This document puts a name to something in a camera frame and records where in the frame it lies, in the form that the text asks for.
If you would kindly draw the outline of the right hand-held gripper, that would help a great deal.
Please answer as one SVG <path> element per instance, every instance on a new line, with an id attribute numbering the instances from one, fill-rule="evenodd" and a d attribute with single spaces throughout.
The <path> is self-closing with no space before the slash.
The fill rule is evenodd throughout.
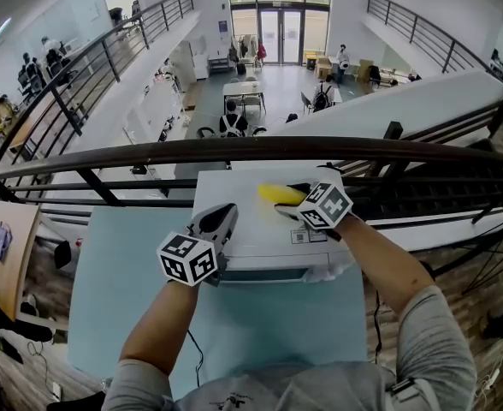
<path id="1" fill-rule="evenodd" d="M 295 221 L 304 221 L 311 229 L 323 231 L 326 236 L 340 240 L 336 227 L 351 211 L 353 203 L 344 185 L 338 182 L 302 182 L 288 185 L 294 191 L 307 195 L 297 206 L 275 204 L 275 210 Z"/>

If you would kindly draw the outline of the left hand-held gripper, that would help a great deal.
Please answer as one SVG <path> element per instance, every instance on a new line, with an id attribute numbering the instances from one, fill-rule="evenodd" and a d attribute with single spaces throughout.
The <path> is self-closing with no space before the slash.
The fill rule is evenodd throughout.
<path id="1" fill-rule="evenodd" d="M 235 203 L 220 204 L 200 212 L 188 224 L 190 233 L 217 235 L 216 244 L 171 232 L 157 248 L 164 276 L 191 287 L 202 282 L 218 285 L 228 264 L 221 251 L 234 233 L 238 216 Z"/>

